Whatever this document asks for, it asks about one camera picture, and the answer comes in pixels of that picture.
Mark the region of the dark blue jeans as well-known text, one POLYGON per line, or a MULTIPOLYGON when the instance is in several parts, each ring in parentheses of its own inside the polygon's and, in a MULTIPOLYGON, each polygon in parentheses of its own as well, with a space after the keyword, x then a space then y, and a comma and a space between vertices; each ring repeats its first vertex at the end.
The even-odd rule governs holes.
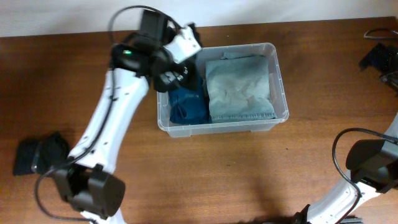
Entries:
POLYGON ((274 119, 277 115, 273 111, 265 112, 224 112, 211 115, 212 123, 232 123, 240 121, 256 121, 265 119, 274 119))

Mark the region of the black garment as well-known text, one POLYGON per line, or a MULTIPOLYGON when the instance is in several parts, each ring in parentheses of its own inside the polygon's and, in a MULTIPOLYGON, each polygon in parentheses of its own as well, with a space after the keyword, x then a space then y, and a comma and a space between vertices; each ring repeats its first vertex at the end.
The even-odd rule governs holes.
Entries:
MULTIPOLYGON (((197 41, 199 42, 199 44, 200 44, 200 46, 201 46, 201 48, 203 47, 203 44, 202 44, 202 42, 201 42, 201 38, 200 38, 200 34, 199 34, 199 32, 197 31, 197 27, 196 27, 196 24, 194 23, 194 22, 191 22, 191 23, 189 23, 189 24, 187 24, 186 26, 189 26, 189 27, 191 27, 192 29, 193 29, 193 31, 194 31, 194 36, 196 37, 196 39, 197 39, 197 41)), ((184 62, 188 65, 188 67, 189 67, 189 69, 190 69, 190 73, 189 73, 189 78, 190 78, 190 86, 189 86, 189 88, 187 88, 187 89, 189 89, 189 90, 196 90, 197 89, 197 82, 196 82, 196 79, 197 79, 197 69, 196 69, 196 65, 195 65, 195 60, 196 60, 196 57, 197 57, 197 54, 196 55, 194 55, 194 56, 192 56, 192 57, 190 57, 190 58, 188 58, 188 59, 186 59, 184 62)))

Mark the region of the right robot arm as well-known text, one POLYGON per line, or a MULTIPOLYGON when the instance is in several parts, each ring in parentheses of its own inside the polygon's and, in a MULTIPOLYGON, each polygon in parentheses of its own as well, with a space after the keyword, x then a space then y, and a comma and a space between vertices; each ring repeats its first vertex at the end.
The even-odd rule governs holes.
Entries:
POLYGON ((364 128, 342 130, 333 141, 332 161, 342 179, 319 201, 297 212, 292 223, 361 223, 350 215, 372 198, 397 188, 397 120, 385 133, 364 128), (346 158, 346 171, 336 160, 336 147, 344 134, 364 133, 372 139, 354 143, 346 158))

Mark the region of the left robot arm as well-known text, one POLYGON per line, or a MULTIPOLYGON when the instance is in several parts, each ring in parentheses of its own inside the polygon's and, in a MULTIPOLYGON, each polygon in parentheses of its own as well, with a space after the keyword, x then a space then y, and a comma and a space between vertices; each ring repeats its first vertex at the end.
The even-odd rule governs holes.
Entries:
POLYGON ((47 172, 61 199, 88 223, 123 223, 125 183, 114 175, 127 128, 148 91, 194 88, 201 50, 194 23, 184 26, 149 6, 139 30, 112 41, 101 98, 84 135, 62 164, 47 172))

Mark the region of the light blue jeans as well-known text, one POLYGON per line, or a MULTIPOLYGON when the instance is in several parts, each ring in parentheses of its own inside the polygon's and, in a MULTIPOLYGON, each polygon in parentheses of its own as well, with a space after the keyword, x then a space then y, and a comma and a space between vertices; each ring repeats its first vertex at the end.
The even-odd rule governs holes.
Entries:
POLYGON ((205 80, 212 114, 274 111, 268 59, 263 55, 225 52, 205 64, 205 80))

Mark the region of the dark navy garment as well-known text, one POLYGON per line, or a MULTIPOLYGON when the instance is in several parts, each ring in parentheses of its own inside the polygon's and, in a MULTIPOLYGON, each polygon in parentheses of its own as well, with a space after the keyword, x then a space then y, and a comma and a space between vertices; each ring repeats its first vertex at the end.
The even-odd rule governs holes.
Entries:
POLYGON ((12 174, 44 174, 51 167, 64 163, 69 152, 70 145, 59 131, 40 139, 24 139, 17 146, 12 174))

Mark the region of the teal blue garment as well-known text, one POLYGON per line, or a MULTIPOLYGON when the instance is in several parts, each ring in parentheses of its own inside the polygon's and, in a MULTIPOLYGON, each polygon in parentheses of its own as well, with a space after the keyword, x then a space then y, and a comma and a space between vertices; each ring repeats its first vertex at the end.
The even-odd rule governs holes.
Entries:
POLYGON ((208 103, 202 87, 203 79, 197 78, 197 89, 179 88, 170 91, 170 121, 174 124, 197 125, 208 122, 208 103))

